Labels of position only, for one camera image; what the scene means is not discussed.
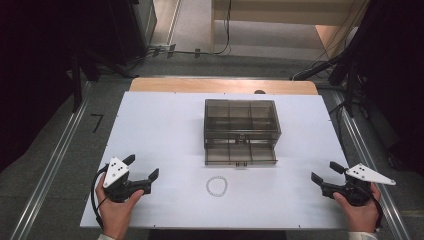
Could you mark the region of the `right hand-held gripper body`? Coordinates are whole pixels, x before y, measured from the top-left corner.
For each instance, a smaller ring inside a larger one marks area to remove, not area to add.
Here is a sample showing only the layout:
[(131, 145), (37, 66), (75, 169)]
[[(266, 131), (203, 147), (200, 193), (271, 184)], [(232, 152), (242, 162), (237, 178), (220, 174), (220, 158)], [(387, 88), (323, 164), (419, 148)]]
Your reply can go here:
[(380, 183), (394, 186), (396, 181), (390, 179), (375, 170), (359, 163), (351, 168), (346, 168), (344, 185), (335, 185), (323, 181), (322, 195), (333, 199), (335, 192), (345, 197), (350, 205), (364, 206), (372, 195), (371, 184)]

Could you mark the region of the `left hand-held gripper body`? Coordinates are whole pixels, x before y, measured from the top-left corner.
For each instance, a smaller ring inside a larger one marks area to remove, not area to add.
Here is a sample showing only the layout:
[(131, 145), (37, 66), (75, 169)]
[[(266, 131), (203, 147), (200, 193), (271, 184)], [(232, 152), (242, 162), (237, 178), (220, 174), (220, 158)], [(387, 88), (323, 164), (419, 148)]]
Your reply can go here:
[(138, 190), (143, 190), (145, 194), (151, 193), (152, 182), (148, 178), (130, 181), (129, 170), (129, 165), (124, 164), (123, 160), (117, 157), (111, 159), (103, 182), (103, 189), (111, 201), (125, 202)]

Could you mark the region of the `smoky transparent drawer box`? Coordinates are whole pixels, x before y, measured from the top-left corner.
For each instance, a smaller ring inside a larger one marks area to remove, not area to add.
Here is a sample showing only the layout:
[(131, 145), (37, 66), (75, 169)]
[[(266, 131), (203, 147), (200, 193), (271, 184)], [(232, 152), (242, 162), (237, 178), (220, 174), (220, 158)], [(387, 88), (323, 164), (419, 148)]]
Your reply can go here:
[(204, 147), (251, 144), (274, 149), (281, 134), (273, 100), (206, 99)]

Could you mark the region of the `person's right hand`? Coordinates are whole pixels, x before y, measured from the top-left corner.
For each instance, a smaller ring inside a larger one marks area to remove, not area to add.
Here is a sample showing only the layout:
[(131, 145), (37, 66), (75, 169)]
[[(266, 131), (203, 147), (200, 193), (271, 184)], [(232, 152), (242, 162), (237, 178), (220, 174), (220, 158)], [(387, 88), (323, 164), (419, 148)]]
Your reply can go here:
[(375, 228), (379, 218), (379, 212), (372, 200), (364, 206), (355, 207), (350, 205), (345, 197), (338, 192), (335, 192), (333, 197), (344, 212), (350, 233), (361, 232), (374, 234), (376, 232)]

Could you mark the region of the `person's left hand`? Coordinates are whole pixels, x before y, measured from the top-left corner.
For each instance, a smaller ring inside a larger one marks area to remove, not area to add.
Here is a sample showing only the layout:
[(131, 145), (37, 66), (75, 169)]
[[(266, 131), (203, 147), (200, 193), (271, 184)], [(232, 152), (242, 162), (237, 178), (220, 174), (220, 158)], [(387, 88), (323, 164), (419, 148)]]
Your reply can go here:
[(143, 196), (144, 191), (138, 190), (124, 203), (115, 203), (106, 198), (102, 185), (96, 187), (96, 195), (99, 200), (103, 200), (100, 205), (100, 216), (103, 221), (103, 235), (124, 240), (129, 228), (132, 210), (136, 203)]

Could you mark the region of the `white board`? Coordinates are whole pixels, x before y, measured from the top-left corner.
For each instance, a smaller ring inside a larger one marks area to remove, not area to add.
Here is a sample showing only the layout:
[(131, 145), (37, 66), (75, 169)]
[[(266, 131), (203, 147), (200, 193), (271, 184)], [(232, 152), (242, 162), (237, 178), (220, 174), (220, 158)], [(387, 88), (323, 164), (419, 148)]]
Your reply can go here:
[(102, 161), (134, 154), (130, 179), (159, 169), (131, 224), (156, 229), (343, 229), (338, 204), (325, 198), (311, 173), (341, 184), (329, 167), (345, 164), (319, 95), (275, 95), (282, 135), (273, 166), (219, 167), (204, 162), (206, 94), (127, 92)]

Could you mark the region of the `person's right white sleeve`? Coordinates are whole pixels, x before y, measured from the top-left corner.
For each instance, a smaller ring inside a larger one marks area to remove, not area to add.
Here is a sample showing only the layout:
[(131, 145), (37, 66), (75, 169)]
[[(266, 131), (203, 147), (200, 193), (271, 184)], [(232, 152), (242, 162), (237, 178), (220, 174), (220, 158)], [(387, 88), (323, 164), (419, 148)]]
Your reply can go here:
[(348, 232), (349, 240), (378, 240), (378, 236), (375, 233), (368, 232)]

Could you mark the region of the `wooden table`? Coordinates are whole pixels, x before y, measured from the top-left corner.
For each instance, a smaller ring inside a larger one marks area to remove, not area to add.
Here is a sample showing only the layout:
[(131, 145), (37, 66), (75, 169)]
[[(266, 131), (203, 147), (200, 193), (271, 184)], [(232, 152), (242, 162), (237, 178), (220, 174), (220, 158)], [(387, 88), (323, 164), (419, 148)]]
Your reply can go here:
[(278, 95), (317, 95), (318, 90), (311, 81), (251, 80), (229, 78), (135, 78), (131, 92), (178, 92), (178, 93), (238, 93)]

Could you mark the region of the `black curtain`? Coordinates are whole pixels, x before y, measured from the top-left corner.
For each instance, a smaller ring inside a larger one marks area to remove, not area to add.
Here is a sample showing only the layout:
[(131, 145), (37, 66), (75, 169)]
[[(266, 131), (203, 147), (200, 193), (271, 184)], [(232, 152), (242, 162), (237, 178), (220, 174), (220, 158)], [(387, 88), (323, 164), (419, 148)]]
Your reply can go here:
[(370, 0), (360, 29), (362, 89), (389, 164), (424, 177), (424, 0)]
[(96, 0), (0, 0), (0, 172), (73, 95), (71, 57)]

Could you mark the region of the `black cabinet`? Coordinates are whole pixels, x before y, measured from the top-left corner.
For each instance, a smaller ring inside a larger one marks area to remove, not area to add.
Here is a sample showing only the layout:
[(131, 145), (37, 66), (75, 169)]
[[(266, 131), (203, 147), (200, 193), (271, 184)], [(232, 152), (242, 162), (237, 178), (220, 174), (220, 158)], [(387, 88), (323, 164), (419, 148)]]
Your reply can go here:
[(157, 24), (153, 0), (108, 0), (114, 30), (117, 34), (117, 62), (130, 61), (147, 55)]

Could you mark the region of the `light wooden shelf unit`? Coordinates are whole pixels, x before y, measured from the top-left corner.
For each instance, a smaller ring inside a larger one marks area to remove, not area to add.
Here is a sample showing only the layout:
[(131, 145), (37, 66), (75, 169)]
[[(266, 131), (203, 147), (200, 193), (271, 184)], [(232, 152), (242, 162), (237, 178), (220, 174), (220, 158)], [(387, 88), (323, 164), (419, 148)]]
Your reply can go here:
[(229, 12), (234, 21), (314, 25), (329, 58), (360, 25), (371, 0), (211, 0), (211, 44), (215, 21)]

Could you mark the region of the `metal floor rail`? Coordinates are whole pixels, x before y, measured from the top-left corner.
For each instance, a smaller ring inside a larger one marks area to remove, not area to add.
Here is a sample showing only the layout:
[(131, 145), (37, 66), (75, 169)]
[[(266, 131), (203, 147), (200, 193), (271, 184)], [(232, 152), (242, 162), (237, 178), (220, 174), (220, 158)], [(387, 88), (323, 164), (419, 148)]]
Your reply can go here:
[(46, 199), (48, 191), (56, 177), (56, 174), (61, 166), (67, 149), (75, 135), (77, 127), (85, 113), (92, 91), (96, 84), (94, 82), (86, 82), (82, 91), (82, 103), (77, 110), (71, 114), (61, 137), (56, 144), (49, 161), (37, 182), (35, 190), (29, 197), (19, 221), (14, 228), (14, 231), (9, 240), (26, 240), (33, 226), (35, 219)]
[[(345, 128), (346, 137), (352, 142), (352, 146), (358, 155), (357, 163), (362, 163), (372, 170), (379, 171), (379, 168), (376, 165), (375, 152), (367, 144), (367, 138), (358, 125), (358, 116), (355, 115), (354, 117), (351, 117), (347, 110), (342, 106), (344, 97), (340, 92), (332, 92), (330, 96), (336, 104), (336, 122), (339, 140), (341, 141), (343, 149), (347, 149), (347, 144), (343, 140), (342, 131), (342, 129)], [(391, 195), (389, 185), (377, 183), (377, 188), (381, 191), (383, 216), (394, 240), (412, 240), (400, 211)]]

